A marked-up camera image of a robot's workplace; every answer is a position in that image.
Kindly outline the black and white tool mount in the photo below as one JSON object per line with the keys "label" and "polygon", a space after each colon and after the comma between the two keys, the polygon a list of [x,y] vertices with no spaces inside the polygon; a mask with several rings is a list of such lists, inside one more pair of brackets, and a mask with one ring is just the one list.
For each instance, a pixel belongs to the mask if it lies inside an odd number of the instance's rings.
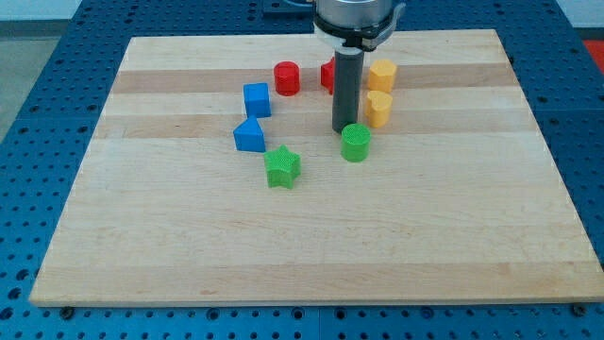
{"label": "black and white tool mount", "polygon": [[315,2],[315,34],[335,50],[373,52],[394,33],[404,2]]}

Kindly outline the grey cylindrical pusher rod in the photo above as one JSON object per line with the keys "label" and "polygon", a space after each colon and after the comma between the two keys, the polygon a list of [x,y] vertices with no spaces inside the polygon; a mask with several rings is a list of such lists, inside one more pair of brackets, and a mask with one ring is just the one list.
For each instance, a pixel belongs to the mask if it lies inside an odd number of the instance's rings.
{"label": "grey cylindrical pusher rod", "polygon": [[357,48],[335,51],[332,129],[338,133],[358,120],[363,59]]}

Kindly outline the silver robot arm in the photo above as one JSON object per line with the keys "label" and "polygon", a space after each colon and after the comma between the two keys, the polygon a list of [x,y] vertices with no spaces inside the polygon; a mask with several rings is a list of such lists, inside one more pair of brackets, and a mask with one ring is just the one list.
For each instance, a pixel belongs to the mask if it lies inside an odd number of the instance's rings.
{"label": "silver robot arm", "polygon": [[315,35],[334,50],[332,129],[358,121],[364,55],[394,33],[406,4],[395,0],[316,0]]}

